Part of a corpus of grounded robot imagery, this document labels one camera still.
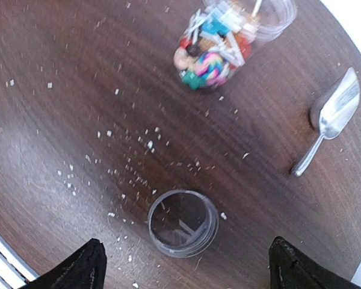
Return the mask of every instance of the white crumb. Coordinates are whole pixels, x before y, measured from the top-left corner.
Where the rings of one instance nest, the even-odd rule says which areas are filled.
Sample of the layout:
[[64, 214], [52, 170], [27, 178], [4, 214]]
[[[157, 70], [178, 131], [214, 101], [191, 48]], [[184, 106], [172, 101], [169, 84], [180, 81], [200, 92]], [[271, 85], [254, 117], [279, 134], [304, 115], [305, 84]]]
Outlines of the white crumb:
[[89, 163], [91, 163], [91, 159], [90, 159], [90, 156], [89, 156], [89, 155], [85, 155], [85, 159], [86, 159]]
[[221, 213], [221, 218], [225, 221], [227, 220], [227, 216], [224, 212]]

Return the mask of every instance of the wood grain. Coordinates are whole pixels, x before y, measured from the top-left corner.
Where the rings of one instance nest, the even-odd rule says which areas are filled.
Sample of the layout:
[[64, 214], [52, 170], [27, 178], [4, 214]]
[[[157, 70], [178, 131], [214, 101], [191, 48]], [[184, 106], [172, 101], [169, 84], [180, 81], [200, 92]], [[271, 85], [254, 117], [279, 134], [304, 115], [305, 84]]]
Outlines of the wood grain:
[[[1, 0], [2, 236], [39, 274], [100, 239], [105, 288], [267, 288], [277, 235], [350, 279], [361, 259], [361, 103], [301, 178], [289, 170], [316, 137], [308, 109], [350, 66], [361, 83], [361, 55], [319, 1], [297, 2], [282, 36], [202, 93], [172, 65], [201, 1]], [[190, 259], [161, 255], [147, 231], [150, 205], [175, 187], [228, 217]]]

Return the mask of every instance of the scoop handle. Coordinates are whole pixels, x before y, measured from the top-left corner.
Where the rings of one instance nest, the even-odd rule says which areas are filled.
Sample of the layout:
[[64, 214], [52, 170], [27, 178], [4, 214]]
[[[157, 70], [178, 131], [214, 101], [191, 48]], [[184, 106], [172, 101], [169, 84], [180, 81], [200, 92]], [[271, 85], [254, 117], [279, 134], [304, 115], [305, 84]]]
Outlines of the scoop handle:
[[292, 174], [295, 176], [301, 176], [303, 172], [309, 167], [309, 164], [311, 163], [315, 153], [317, 152], [320, 144], [324, 140], [325, 135], [320, 134], [314, 144], [312, 144], [312, 147], [308, 150], [306, 155], [302, 158], [302, 160], [296, 164], [292, 169]]

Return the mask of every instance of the dark wood surface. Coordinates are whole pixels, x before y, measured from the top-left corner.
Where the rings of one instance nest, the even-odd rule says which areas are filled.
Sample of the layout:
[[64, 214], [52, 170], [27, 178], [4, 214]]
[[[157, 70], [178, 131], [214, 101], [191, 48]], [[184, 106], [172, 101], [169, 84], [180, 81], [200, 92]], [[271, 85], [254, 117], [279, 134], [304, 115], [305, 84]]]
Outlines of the dark wood surface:
[[[316, 137], [309, 107], [350, 66], [361, 82], [361, 55], [319, 1], [301, 0], [293, 25], [229, 83], [191, 92], [172, 55], [201, 6], [0, 0], [0, 233], [39, 274], [94, 237], [108, 255], [105, 288], [267, 288], [268, 247], [282, 235], [352, 277], [361, 103], [301, 178], [289, 170]], [[190, 259], [161, 255], [147, 231], [150, 204], [173, 187], [204, 193], [228, 217]]]

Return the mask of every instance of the lollipop stick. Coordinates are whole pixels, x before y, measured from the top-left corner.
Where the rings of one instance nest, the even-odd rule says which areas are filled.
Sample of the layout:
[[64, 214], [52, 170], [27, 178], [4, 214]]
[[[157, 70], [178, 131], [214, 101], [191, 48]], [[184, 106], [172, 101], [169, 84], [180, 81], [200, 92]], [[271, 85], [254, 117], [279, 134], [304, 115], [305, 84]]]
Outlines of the lollipop stick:
[[255, 2], [255, 6], [254, 6], [253, 12], [251, 14], [252, 18], [257, 16], [259, 9], [261, 7], [261, 4], [262, 4], [262, 0], [257, 0], [257, 2]]

